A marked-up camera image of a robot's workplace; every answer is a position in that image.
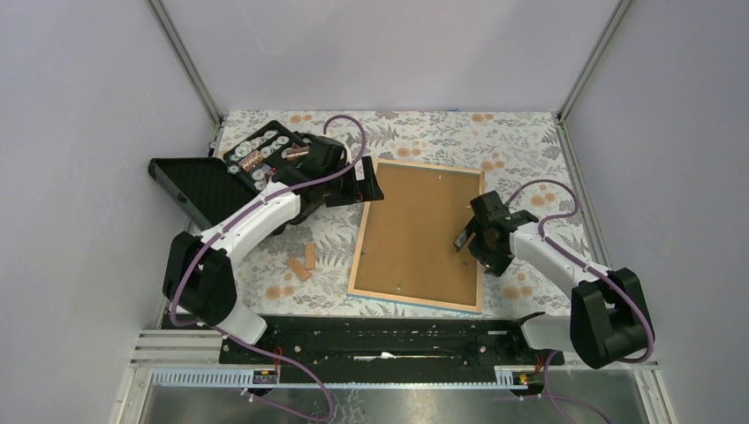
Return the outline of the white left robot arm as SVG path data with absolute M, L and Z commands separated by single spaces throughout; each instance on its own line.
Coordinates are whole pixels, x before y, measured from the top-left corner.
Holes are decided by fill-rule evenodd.
M 263 175 L 262 189 L 242 208 L 219 224 L 194 236 L 177 235 L 170 256 L 163 292 L 170 301 L 173 325 L 208 326 L 240 344 L 252 362 L 268 360 L 274 351 L 267 322 L 238 299 L 234 271 L 264 239 L 288 224 L 304 221 L 321 204 L 329 207 L 381 201 L 370 157 L 354 157 L 346 146 L 328 137 L 312 137 L 307 152 L 290 164 L 292 146 L 286 143 L 270 155 L 275 174 Z M 178 317 L 179 308 L 192 316 Z

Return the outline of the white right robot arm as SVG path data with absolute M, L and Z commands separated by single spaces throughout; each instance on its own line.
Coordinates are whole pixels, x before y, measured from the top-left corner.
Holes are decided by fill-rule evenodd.
M 654 328 L 638 276 L 589 261 L 544 228 L 526 210 L 512 211 L 498 193 L 470 202 L 473 217 L 453 246 L 468 250 L 492 276 L 524 261 L 562 290 L 571 302 L 567 316 L 528 315 L 506 341 L 512 360 L 527 364 L 543 352 L 575 352 L 590 368 L 614 362 L 639 363 L 654 353 Z

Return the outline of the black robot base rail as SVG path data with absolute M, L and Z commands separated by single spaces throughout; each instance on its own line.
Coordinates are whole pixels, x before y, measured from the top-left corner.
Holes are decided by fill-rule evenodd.
M 523 319 L 269 315 L 262 350 L 325 383 L 492 383 L 497 367 L 540 373 L 549 352 L 522 337 Z

